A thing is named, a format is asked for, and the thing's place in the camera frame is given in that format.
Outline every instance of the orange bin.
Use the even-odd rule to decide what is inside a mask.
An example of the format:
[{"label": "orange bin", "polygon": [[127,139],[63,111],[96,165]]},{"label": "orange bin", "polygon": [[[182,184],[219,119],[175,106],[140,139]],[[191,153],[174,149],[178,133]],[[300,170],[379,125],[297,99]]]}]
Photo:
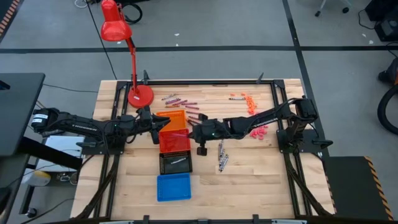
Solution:
[{"label": "orange bin", "polygon": [[170,123],[160,130],[163,131],[177,131],[187,128],[185,122],[185,111],[175,110],[175,111],[163,111],[156,113],[157,116],[166,116],[170,118]]}]

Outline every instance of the blue bin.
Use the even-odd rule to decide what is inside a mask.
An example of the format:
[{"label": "blue bin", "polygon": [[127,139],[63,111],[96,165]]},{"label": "blue bin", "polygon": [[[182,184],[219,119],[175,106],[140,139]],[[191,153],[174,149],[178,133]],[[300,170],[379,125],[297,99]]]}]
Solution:
[{"label": "blue bin", "polygon": [[191,198],[189,173],[157,176],[157,201],[169,202]]}]

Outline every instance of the wooden tabletop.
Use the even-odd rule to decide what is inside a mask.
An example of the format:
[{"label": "wooden tabletop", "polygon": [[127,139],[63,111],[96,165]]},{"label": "wooden tabletop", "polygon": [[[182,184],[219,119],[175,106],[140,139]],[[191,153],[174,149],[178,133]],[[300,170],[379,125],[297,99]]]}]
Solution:
[{"label": "wooden tabletop", "polygon": [[[285,86],[288,98],[303,95],[299,79],[286,79]],[[115,87],[116,81],[101,82],[94,119],[110,119]],[[155,93],[150,106],[153,113],[175,109],[165,108],[161,100],[172,93],[177,93],[183,100],[198,102],[200,112],[209,119],[249,116],[246,102],[228,100],[230,93],[251,95],[258,111],[274,107],[269,85],[157,85],[152,89]],[[128,106],[127,114],[135,114],[135,110]],[[191,140],[192,198],[175,202],[157,201],[159,145],[153,145],[149,133],[137,136],[132,144],[126,145],[120,159],[112,219],[142,220],[144,215],[150,215],[151,220],[251,219],[253,214],[260,218],[293,218],[284,159],[278,150],[277,124],[269,124],[267,130],[264,140],[249,136],[242,140],[225,140],[229,161],[222,173],[218,171],[219,141],[208,141],[208,155],[198,156],[198,144]],[[301,158],[307,187],[326,210],[334,213],[322,162],[312,154],[301,154]],[[78,215],[96,192],[102,161],[103,156],[95,156],[80,172],[71,217]],[[304,214],[301,193],[297,192],[300,211]],[[105,192],[102,215],[107,196],[108,192]]]}]

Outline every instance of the gray floor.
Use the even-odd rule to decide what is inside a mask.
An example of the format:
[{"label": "gray floor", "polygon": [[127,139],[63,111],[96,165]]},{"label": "gray floor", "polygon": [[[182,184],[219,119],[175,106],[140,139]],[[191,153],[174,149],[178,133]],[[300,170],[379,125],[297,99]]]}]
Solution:
[{"label": "gray floor", "polygon": [[[73,0],[25,0],[4,40],[2,49],[101,47],[88,9]],[[344,5],[328,1],[321,17],[314,17],[321,0],[289,0],[301,46],[382,45],[372,30],[358,25],[357,13],[369,0],[355,0],[347,14]],[[293,42],[280,0],[151,0],[139,3],[144,17],[133,25],[133,39],[140,47],[207,45],[282,45]],[[97,26],[103,22],[99,6],[92,6]],[[363,23],[371,26],[362,14]],[[105,42],[107,47],[125,43]],[[332,156],[371,156],[392,212],[398,213],[398,137],[378,123],[376,108],[387,87],[376,80],[393,56],[386,51],[304,52],[305,63],[325,134],[334,140]],[[128,53],[110,53],[116,75],[129,78]],[[301,78],[294,51],[138,52],[139,74],[151,78]],[[74,89],[97,90],[100,80],[113,79],[104,53],[0,54],[0,72],[44,72],[45,83]],[[82,116],[91,116],[96,95],[44,87],[39,100]],[[391,101],[389,117],[398,110]],[[28,137],[40,136],[27,130]],[[74,187],[38,189],[32,206],[39,213],[72,198]],[[32,223],[65,220],[72,203]],[[26,217],[15,207],[9,223]]]}]

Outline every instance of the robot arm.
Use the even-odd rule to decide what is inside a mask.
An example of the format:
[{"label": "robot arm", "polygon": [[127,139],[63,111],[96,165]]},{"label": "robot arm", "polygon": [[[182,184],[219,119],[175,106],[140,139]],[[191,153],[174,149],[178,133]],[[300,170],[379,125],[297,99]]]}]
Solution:
[{"label": "robot arm", "polygon": [[35,132],[40,134],[44,131],[59,129],[92,137],[97,142],[106,138],[110,146],[113,142],[124,142],[128,136],[150,132],[154,144],[158,144],[158,133],[170,122],[170,119],[151,114],[148,106],[138,109],[137,114],[137,117],[122,115],[112,120],[97,121],[60,112],[55,108],[43,108],[34,110],[32,127]]},{"label": "robot arm", "polygon": [[[291,104],[296,106],[296,114],[290,111]],[[312,100],[291,99],[273,109],[247,118],[224,118],[222,122],[217,119],[204,120],[202,124],[193,127],[189,137],[200,144],[217,139],[242,139],[254,128],[278,120],[290,119],[294,124],[288,127],[287,132],[290,140],[293,140],[293,138],[299,138],[306,125],[314,122],[317,118],[318,114]]]}]

